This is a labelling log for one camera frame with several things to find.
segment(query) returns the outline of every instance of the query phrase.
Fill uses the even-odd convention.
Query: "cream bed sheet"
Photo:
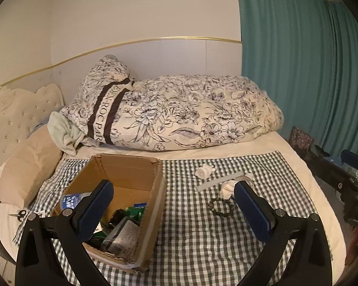
[[[64,154],[63,159],[61,159],[60,162],[66,158],[90,159],[91,156],[98,153],[139,155],[169,160],[226,158],[271,153],[274,151],[279,151],[296,173],[304,188],[312,198],[317,212],[322,219],[333,254],[332,273],[333,283],[335,283],[343,272],[344,260],[346,257],[346,246],[341,227],[331,206],[329,205],[329,202],[325,198],[304,161],[300,159],[300,157],[293,151],[288,143],[281,136],[279,136],[277,132],[270,132],[250,142],[225,144],[210,148],[183,151],[151,152],[117,148],[114,146],[105,146],[100,148],[83,146],[77,151],[77,155],[75,157]],[[16,217],[8,216],[8,214],[15,214],[18,210],[19,208],[16,208],[13,205],[0,204],[0,239],[4,247],[14,259],[17,257],[17,247],[13,244],[12,239],[16,234],[19,222]]]

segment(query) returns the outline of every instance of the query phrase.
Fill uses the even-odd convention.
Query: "green cloth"
[[[341,2],[239,0],[242,73],[332,156],[358,153],[358,24]]]

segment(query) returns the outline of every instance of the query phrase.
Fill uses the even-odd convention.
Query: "gold molding strip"
[[[75,57],[69,58],[69,59],[64,60],[62,62],[54,64],[53,66],[48,66],[46,68],[42,68],[40,70],[36,70],[36,71],[30,72],[30,73],[27,73],[25,75],[21,75],[19,77],[16,77],[13,80],[10,80],[10,81],[7,81],[6,83],[1,84],[0,86],[8,85],[8,84],[13,83],[13,82],[15,82],[15,81],[17,81],[17,80],[19,80],[21,78],[24,78],[24,77],[29,76],[29,75],[36,74],[38,72],[50,70],[51,68],[55,68],[57,66],[60,66],[61,64],[64,64],[64,63],[69,62],[71,60],[74,60],[76,58],[80,58],[80,57],[92,54],[92,53],[97,52],[97,51],[102,51],[102,50],[105,50],[105,49],[110,49],[110,48],[114,48],[114,47],[120,47],[120,46],[124,46],[124,45],[151,42],[151,41],[160,41],[160,40],[207,40],[207,41],[218,41],[218,42],[242,44],[241,41],[237,41],[237,40],[230,40],[230,39],[224,39],[224,38],[208,38],[208,37],[203,37],[203,36],[166,36],[166,37],[162,37],[162,38],[152,38],[152,39],[145,39],[145,40],[137,40],[137,41],[118,43],[118,44],[114,44],[114,45],[110,45],[110,46],[106,46],[106,47],[97,48],[97,49],[94,49],[92,51],[84,52],[83,54],[80,54],[80,55],[77,55]]]

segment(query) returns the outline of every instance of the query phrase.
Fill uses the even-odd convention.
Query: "beaded bracelet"
[[[214,205],[213,205],[213,203],[215,201],[221,201],[221,202],[227,204],[228,207],[229,207],[229,212],[228,213],[223,213],[223,212],[220,212],[220,211],[216,211],[215,208],[214,208]],[[213,215],[218,215],[218,216],[221,216],[221,217],[228,217],[228,216],[232,215],[232,212],[235,210],[235,206],[233,205],[233,203],[231,203],[229,200],[225,200],[225,199],[222,199],[222,198],[212,198],[211,201],[208,202],[207,207],[210,209],[210,211],[213,213]]]

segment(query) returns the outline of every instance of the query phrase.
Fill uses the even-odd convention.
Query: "cardboard box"
[[[129,273],[145,271],[151,262],[166,200],[162,162],[156,158],[128,155],[103,153],[93,156],[65,189],[64,195],[93,191],[102,179],[111,181],[114,186],[114,197],[105,212],[104,221],[109,222],[117,209],[125,209],[135,203],[147,203],[136,249],[128,259],[123,259],[86,243],[84,247],[90,257],[115,268]],[[59,204],[53,213],[61,213]]]

